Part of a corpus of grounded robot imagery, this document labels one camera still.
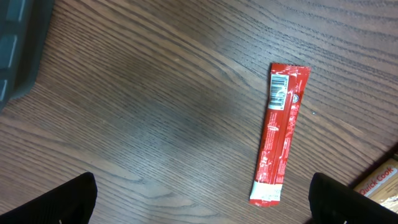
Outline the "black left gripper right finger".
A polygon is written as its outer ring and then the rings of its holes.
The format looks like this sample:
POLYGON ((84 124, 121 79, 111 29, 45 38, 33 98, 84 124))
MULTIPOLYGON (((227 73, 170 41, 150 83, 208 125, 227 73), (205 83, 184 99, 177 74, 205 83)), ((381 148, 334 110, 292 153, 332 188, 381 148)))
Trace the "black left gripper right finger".
POLYGON ((316 224, 397 224, 395 212, 319 172, 308 200, 316 224))

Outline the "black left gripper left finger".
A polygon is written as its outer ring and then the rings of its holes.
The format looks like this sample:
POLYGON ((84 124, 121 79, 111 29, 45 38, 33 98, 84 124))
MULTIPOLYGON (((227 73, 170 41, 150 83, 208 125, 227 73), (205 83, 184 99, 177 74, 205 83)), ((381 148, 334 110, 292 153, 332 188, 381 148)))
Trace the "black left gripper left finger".
POLYGON ((57 188, 1 215, 1 224, 88 224, 98 189, 85 172, 57 188))

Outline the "orange long noodle package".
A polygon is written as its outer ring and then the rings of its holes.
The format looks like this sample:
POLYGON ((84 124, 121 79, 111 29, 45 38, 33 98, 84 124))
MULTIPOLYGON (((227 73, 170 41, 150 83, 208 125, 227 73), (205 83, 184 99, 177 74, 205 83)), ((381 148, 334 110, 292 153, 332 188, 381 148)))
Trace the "orange long noodle package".
POLYGON ((397 213, 397 154, 381 164, 354 191, 397 213))

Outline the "red snack stick packet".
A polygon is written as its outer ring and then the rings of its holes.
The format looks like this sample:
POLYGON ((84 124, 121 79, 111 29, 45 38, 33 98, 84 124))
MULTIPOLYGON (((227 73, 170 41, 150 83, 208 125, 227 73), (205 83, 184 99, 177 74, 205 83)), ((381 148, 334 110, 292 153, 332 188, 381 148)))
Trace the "red snack stick packet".
POLYGON ((273 63, 269 99, 249 203, 278 205, 295 124, 311 68, 273 63))

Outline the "grey plastic mesh basket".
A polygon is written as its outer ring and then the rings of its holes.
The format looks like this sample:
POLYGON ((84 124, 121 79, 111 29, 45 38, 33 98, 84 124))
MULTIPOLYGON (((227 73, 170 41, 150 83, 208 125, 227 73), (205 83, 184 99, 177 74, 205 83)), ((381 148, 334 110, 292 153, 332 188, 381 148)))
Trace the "grey plastic mesh basket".
POLYGON ((1 0, 1 109, 35 85, 54 3, 1 0))

